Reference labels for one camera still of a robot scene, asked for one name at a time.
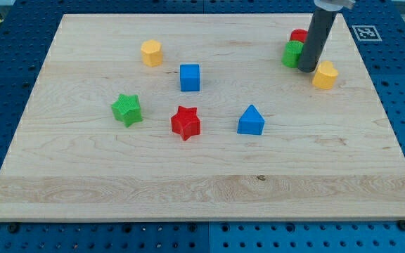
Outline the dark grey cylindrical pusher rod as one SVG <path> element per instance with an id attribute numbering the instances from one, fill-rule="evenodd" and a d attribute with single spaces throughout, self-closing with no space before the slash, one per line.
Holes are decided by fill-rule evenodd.
<path id="1" fill-rule="evenodd" d="M 336 15 L 336 11 L 315 9 L 302 47 L 298 70 L 308 73 L 316 69 Z"/>

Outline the silver rod mount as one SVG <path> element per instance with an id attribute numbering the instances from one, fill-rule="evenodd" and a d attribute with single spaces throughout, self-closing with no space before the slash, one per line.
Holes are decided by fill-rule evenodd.
<path id="1" fill-rule="evenodd" d="M 353 9 L 355 0 L 314 0 L 314 4 L 325 11 L 336 12 L 342 8 Z"/>

